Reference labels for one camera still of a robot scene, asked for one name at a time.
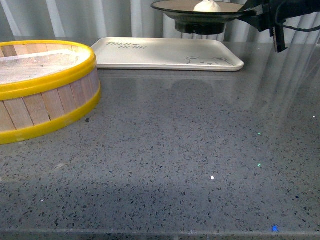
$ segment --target bamboo steamer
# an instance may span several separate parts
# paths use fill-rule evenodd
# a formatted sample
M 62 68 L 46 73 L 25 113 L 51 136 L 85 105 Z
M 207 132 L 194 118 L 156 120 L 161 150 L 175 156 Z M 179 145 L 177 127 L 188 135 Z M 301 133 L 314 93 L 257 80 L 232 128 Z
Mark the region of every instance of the bamboo steamer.
M 94 51 L 57 40 L 0 43 L 0 144 L 62 129 L 99 102 Z

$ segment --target wooden slat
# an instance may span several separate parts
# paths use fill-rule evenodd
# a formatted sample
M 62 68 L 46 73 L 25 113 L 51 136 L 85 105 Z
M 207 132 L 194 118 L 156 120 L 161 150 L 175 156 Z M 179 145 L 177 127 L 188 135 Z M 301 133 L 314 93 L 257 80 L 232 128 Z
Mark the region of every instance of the wooden slat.
M 97 69 L 95 68 L 89 75 L 93 94 L 96 94 L 99 89 L 99 77 Z
M 0 48 L 0 58 L 4 58 L 5 57 L 5 55 L 4 55 L 4 53 L 2 52 L 2 49 Z
M 77 109 L 70 84 L 59 87 L 58 92 L 65 114 L 71 113 Z
M 28 49 L 26 45 L 14 45 L 14 49 L 17 56 L 28 54 Z
M 50 121 L 44 99 L 40 93 L 31 96 L 24 96 L 23 99 L 34 125 Z
M 2 46 L 1 49 L 2 49 L 3 55 L 5 57 L 17 56 L 17 52 L 15 50 L 15 47 L 12 45 Z
M 37 48 L 38 44 L 26 44 L 26 49 L 28 54 L 36 54 L 38 53 L 38 48 Z
M 90 80 L 91 80 L 90 74 L 88 74 L 87 76 L 84 76 L 80 80 L 86 102 L 88 102 L 94 96 L 93 94 L 94 91 L 92 90 Z
M 24 129 L 34 125 L 22 98 L 4 100 L 3 102 L 16 129 Z
M 79 52 L 79 47 L 78 46 L 72 46 L 72 51 L 75 53 Z
M 46 44 L 46 48 L 48 49 L 48 51 L 64 50 L 64 49 L 72 51 L 72 46 L 63 45 L 63 44 Z
M 77 108 L 83 106 L 86 103 L 85 93 L 83 91 L 81 81 L 75 81 L 71 83 L 72 94 L 75 100 Z
M 38 53 L 48 52 L 47 44 L 44 44 L 44 43 L 37 44 L 37 45 L 36 45 L 36 49 L 37 49 Z
M 3 101 L 0 101 L 0 132 L 16 130 Z
M 42 97 L 51 120 L 59 118 L 65 114 L 57 89 L 43 92 Z

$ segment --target blue speck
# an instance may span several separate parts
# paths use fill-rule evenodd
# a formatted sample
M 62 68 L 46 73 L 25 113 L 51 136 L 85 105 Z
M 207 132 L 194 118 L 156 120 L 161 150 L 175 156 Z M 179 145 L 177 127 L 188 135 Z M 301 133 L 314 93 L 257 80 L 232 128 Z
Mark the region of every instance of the blue speck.
M 272 226 L 272 231 L 273 232 L 279 232 L 278 227 L 276 225 Z

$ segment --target cartoon bear drawing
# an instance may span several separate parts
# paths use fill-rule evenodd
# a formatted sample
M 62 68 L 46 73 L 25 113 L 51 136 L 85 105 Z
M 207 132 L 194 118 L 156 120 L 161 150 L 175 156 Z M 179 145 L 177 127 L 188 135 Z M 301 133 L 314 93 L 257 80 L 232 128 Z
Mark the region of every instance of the cartoon bear drawing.
M 186 59 L 189 60 L 187 64 L 197 64 L 197 65 L 218 65 L 218 66 L 234 66 L 229 63 L 227 59 L 223 57 L 213 57 L 213 58 L 200 58 L 196 56 L 189 56 Z

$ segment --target black cable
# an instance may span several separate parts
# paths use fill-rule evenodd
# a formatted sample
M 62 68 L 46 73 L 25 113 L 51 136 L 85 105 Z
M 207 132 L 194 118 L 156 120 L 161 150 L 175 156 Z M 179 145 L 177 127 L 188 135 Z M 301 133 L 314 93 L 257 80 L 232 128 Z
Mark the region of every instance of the black cable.
M 296 31 L 299 31 L 299 32 L 305 32 L 305 33 L 314 32 L 314 31 L 320 30 L 320 25 L 308 29 L 308 28 L 298 28 L 298 27 L 293 27 L 293 26 L 286 26 L 286 25 L 283 25 L 283 23 L 278 22 L 279 10 L 280 10 L 280 8 L 281 8 L 284 4 L 286 4 L 286 3 L 287 3 L 287 1 L 284 1 L 283 3 L 281 3 L 281 4 L 277 7 L 276 12 L 275 12 L 275 24 L 277 24 L 277 25 L 280 26 L 280 27 L 286 28 L 286 29 L 292 29 L 292 30 L 296 30 Z

